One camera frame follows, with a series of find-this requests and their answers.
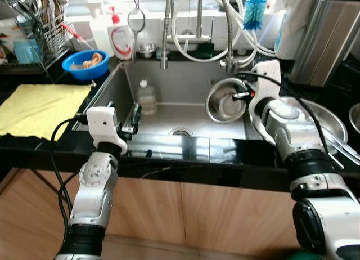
black countertop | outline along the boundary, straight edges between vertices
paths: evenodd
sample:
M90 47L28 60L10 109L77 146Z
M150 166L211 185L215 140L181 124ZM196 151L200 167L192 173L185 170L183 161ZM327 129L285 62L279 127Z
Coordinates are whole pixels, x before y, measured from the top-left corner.
M117 60L111 59L109 70L113 70L116 65ZM335 81L329 87L296 87L296 90L303 97L322 104L338 115L348 129L349 143L360 151L358 135L353 133L345 118L350 108L348 105L355 104L360 98L358 92L349 96L348 89L354 93L354 89L351 88L354 85L348 83L346 89L342 84L343 79L348 80L349 74L354 73L347 69L346 65L346 63L343 64L339 74L335 76L337 82ZM53 66L50 73L55 76L53 77L55 84L79 84L71 75L62 71L59 65ZM95 80L96 86L92 88L79 111L83 111L88 106L108 75L109 72ZM7 80L0 80L0 104L19 84L23 83L48 84L51 82L44 76L11 76ZM337 98L337 104L334 103L333 96ZM78 171L91 152L95 150L88 132L72 131L71 127L72 124L67 127L55 146L57 166L59 170L67 172ZM0 157L2 158L0 179L7 174L10 167L51 170L49 146L49 141L36 137L11 135L0 137ZM341 155L336 157L345 165L345 170L340 172L341 175L358 195L360 167ZM120 159L119 176L262 190L289 190L287 171L283 168L276 149L265 141L256 140L134 135L133 140L128 142L127 154Z

stainless steel appliance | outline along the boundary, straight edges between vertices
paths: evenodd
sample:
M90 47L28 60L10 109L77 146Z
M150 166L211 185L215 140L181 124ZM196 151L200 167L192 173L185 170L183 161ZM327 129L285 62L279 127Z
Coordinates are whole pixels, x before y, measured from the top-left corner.
M290 80L324 86L360 28L360 0L317 0Z

blue bowl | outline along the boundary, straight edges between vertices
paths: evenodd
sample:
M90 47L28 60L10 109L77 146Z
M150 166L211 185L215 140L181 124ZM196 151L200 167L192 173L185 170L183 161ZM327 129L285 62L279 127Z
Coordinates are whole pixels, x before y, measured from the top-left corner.
M82 65L84 61L91 60L94 53L99 53L102 55L102 61L94 67L88 69L71 69L72 64ZM72 76L81 81L92 80L94 78L103 76L107 72L107 62L109 61L109 54L102 50L85 50L77 52L69 57L67 57L62 62L62 68Z

sink drain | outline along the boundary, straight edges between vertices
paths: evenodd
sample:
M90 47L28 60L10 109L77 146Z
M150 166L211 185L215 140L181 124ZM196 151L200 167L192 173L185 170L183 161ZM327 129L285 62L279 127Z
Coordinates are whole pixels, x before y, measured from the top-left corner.
M191 130L187 128L175 128L173 129L169 135L179 135L179 136L194 136Z

cabinet panel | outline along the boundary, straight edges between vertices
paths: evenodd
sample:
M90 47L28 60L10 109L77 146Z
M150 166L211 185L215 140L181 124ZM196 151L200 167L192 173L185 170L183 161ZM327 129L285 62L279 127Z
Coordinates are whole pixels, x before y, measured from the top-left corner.
M39 171L59 189L51 171ZM63 179L70 174L61 173ZM79 188L78 177L67 186L73 200ZM119 178L112 197L107 234L185 244L179 182Z
M189 246L259 257L299 248L288 193L190 183L181 190Z
M0 259L53 259L63 230L56 194L22 170L0 195Z

